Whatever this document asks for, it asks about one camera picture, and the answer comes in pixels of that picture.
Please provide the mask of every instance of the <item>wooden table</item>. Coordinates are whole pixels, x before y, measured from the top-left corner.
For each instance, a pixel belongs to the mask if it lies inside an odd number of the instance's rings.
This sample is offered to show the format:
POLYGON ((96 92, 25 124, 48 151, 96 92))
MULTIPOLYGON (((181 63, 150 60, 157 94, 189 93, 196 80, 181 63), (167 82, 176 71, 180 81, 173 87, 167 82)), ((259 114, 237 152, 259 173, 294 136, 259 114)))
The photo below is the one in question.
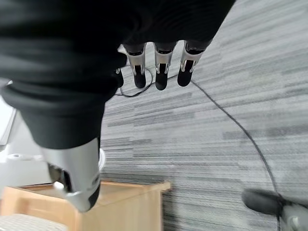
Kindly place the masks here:
POLYGON ((161 193, 170 183, 101 182, 96 205, 79 213, 52 185, 6 187, 1 215, 27 214, 64 224, 69 231, 161 231, 161 193))

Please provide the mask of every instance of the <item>black sleeve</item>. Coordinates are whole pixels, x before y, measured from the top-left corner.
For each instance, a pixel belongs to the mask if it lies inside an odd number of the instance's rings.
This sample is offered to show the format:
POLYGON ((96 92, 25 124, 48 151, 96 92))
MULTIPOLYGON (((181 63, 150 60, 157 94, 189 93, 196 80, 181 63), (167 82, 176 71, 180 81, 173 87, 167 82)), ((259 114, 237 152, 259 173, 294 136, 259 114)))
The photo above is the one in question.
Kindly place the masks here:
POLYGON ((99 137, 105 102, 117 89, 110 72, 126 64, 117 48, 146 26, 142 8, 151 6, 124 0, 0 2, 0 77, 13 81, 1 93, 20 110, 37 144, 64 149, 99 137))

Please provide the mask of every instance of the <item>black chair wheel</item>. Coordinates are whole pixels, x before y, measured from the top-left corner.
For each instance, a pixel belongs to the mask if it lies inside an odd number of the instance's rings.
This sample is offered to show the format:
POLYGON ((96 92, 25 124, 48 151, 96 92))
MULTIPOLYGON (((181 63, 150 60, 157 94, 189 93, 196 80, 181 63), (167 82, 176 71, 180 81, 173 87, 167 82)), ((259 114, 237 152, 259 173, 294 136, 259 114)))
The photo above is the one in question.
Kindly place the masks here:
POLYGON ((263 214, 276 216, 281 210, 280 197, 272 191, 245 189, 242 201, 248 208, 263 214))

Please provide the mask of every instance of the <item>black fabric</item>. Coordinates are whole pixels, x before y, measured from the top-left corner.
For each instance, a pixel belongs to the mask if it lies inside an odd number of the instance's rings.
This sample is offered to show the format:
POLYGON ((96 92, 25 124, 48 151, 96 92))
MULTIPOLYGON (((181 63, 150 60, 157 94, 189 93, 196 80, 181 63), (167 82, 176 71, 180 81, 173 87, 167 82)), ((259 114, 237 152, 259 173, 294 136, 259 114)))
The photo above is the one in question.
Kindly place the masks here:
POLYGON ((121 43, 210 41, 234 0, 2 0, 2 93, 35 142, 79 146, 98 137, 121 43))

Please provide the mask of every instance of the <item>gray carpet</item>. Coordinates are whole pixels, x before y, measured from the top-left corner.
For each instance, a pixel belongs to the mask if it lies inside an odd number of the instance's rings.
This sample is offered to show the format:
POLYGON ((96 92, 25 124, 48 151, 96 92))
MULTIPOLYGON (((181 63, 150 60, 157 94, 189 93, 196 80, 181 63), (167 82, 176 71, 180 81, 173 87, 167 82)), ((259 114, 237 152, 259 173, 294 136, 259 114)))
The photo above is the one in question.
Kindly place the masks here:
MULTIPOLYGON (((178 72, 177 44, 169 76, 178 72)), ((154 51, 147 48, 154 73, 154 51)), ((127 94, 135 93, 123 68, 127 94)), ((193 79, 251 133, 282 195, 308 195, 308 2, 238 0, 196 67, 193 79)), ((102 128, 102 177, 169 180, 166 231, 276 230, 276 219, 241 202, 246 187, 272 190, 245 134, 200 90, 176 79, 136 98, 115 96, 102 128)))

